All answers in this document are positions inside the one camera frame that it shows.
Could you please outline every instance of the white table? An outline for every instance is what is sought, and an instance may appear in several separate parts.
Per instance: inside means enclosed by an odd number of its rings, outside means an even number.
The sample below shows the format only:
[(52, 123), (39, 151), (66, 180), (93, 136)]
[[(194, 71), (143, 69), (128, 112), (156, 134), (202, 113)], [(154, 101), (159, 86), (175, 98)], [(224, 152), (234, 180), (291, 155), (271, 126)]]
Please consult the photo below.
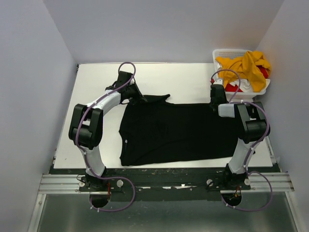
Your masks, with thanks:
[[(85, 168), (82, 154), (69, 139), (69, 127), (74, 106), (87, 104), (101, 96), (105, 87), (118, 77), (119, 63), (82, 64), (79, 67), (70, 105), (56, 152), (54, 168)], [(214, 73), (212, 63), (136, 63), (136, 82), (142, 94), (170, 94), (170, 103), (210, 102), (209, 78)], [(123, 71), (133, 72), (130, 65)], [(122, 168), (120, 154), (122, 148), (119, 134), (125, 105), (114, 107), (104, 116), (103, 138), (99, 145), (103, 163), (107, 168)], [(206, 168), (225, 167), (231, 158), (206, 159), (196, 161), (171, 162), (130, 166), (126, 168)], [(250, 167), (271, 167), (272, 162), (267, 145), (262, 142), (253, 155)]]

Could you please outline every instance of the white cloth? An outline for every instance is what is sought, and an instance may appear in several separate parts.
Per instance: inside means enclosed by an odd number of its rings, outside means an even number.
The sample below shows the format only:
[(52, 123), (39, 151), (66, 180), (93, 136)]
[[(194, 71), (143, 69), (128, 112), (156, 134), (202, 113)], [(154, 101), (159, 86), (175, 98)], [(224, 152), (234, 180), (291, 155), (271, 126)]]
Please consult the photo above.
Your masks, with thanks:
[[(267, 89), (267, 87), (269, 86), (269, 83), (270, 83), (270, 80), (266, 79), (266, 87), (264, 89), (262, 89), (261, 92)], [(238, 86), (239, 80), (230, 82), (230, 84), (232, 86)], [(247, 93), (247, 92), (252, 93), (253, 92), (252, 86), (250, 85), (250, 82), (247, 79), (241, 79), (240, 80), (240, 89), (244, 93)]]

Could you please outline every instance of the black t-shirt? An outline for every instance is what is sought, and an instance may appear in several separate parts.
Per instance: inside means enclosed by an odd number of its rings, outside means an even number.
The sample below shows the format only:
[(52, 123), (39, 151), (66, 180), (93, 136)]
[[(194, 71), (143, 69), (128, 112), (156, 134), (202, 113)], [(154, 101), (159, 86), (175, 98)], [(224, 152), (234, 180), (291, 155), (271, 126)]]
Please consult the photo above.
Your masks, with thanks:
[(168, 103), (169, 96), (145, 95), (147, 102), (127, 105), (119, 130), (123, 166), (233, 156), (232, 118), (217, 116), (207, 103)]

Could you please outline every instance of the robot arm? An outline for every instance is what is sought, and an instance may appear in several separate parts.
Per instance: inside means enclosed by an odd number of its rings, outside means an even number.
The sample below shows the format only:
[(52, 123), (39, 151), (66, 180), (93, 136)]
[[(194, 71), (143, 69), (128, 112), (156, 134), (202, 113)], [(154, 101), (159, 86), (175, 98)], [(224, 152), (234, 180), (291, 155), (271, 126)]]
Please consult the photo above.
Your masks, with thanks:
[[(98, 147), (103, 135), (103, 116), (107, 114), (113, 107), (122, 103), (123, 100), (129, 99), (133, 103), (146, 101), (146, 99), (140, 93), (136, 82), (130, 83), (120, 90), (109, 94), (114, 89), (119, 88), (124, 83), (129, 81), (131, 77), (131, 73), (120, 71), (117, 81), (106, 88), (105, 94), (107, 97), (103, 98), (99, 102), (97, 102), (98, 99), (96, 99), (87, 105), (77, 104), (73, 110), (69, 129), (69, 139), (73, 140), (75, 144), (75, 138), (82, 116), (89, 106), (93, 105), (93, 103), (96, 103), (90, 109), (85, 118), (85, 121), (83, 122), (79, 132), (78, 143), (86, 151), (86, 154), (82, 150), (81, 153), (85, 162), (88, 161), (89, 163), (87, 166), (92, 167), (93, 171), (99, 176), (102, 176), (105, 170), (105, 165), (102, 162), (100, 150)], [(93, 174), (87, 169), (86, 173), (93, 176)]]
[[(260, 102), (255, 105), (263, 109)], [(245, 174), (252, 153), (247, 156), (252, 145), (258, 141), (267, 129), (265, 115), (257, 107), (245, 103), (227, 103), (224, 87), (220, 84), (211, 86), (211, 106), (220, 117), (234, 118), (237, 125), (238, 143), (228, 171), (233, 174)]]

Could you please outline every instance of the clothing pile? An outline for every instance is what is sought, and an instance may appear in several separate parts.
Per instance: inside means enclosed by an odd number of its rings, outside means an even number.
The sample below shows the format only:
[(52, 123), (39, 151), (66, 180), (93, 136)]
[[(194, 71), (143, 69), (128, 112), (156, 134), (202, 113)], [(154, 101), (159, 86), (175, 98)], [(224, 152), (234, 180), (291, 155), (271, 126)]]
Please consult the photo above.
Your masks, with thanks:
[[(217, 57), (216, 61), (222, 69), (231, 69), (237, 72), (241, 78), (239, 92), (264, 91), (270, 80), (271, 65), (266, 60), (263, 52), (247, 51), (243, 57), (234, 59)], [(219, 78), (224, 79), (224, 87), (227, 92), (235, 92), (239, 85), (237, 76), (229, 71), (219, 73)]]

